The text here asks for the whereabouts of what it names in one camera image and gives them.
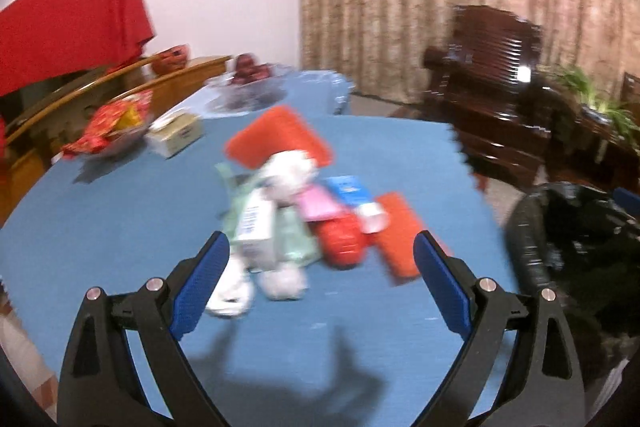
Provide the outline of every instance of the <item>floor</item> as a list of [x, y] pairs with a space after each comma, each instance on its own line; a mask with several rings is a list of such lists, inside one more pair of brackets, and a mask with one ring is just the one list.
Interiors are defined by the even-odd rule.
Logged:
[[[351, 97], [351, 112], [359, 116], [407, 116], [411, 109], [390, 102], [362, 96]], [[544, 181], [541, 173], [540, 182]], [[522, 197], [522, 192], [497, 180], [484, 180], [482, 186], [487, 203], [494, 210], [501, 225], [509, 216], [513, 205]], [[36, 401], [55, 419], [58, 383], [52, 370], [46, 367], [36, 347], [27, 338], [8, 298], [0, 293], [0, 345], [16, 372]]]

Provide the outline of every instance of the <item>pink paper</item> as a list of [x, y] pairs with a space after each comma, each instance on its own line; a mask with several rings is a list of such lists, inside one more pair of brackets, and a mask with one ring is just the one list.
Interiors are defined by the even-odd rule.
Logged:
[[305, 190], [296, 196], [296, 204], [300, 216], [307, 222], [327, 221], [348, 211], [345, 206], [335, 201], [322, 185], [307, 185]]

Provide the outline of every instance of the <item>wooden chair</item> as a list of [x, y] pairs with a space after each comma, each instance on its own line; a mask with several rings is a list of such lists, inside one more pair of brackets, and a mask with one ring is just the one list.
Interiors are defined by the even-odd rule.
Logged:
[[[142, 66], [149, 64], [156, 58], [157, 55], [142, 58], [135, 64], [89, 82], [65, 94], [36, 113], [30, 114], [27, 118], [22, 119], [19, 126], [8, 135], [6, 138], [7, 146], [11, 146], [25, 133], [33, 130], [34, 126], [43, 122], [65, 105], [77, 100], [80, 96], [98, 86], [103, 86], [116, 79], [122, 79], [128, 74], [135, 73]], [[160, 76], [139, 86], [130, 87], [130, 89], [113, 97], [110, 102], [121, 100], [133, 93], [151, 89], [153, 91], [151, 112], [154, 116], [160, 116], [200, 89], [208, 78], [225, 73], [226, 62], [230, 58], [228, 56], [196, 58], [191, 60], [185, 69]], [[12, 162], [11, 165], [8, 165], [4, 158], [2, 159], [0, 162], [0, 226], [49, 166], [48, 160], [43, 158], [42, 154], [38, 154], [35, 149], [26, 152], [15, 162]]]
[[535, 103], [542, 30], [489, 6], [457, 6], [448, 49], [428, 48], [432, 73], [423, 119], [453, 124], [480, 174], [519, 188], [533, 184], [550, 137], [550, 115]]

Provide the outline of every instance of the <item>red ball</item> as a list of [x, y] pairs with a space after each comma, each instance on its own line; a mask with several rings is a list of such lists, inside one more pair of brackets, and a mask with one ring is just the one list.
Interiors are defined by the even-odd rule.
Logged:
[[355, 214], [344, 214], [318, 223], [316, 235], [322, 246], [325, 261], [332, 266], [346, 268], [364, 260], [367, 239]]

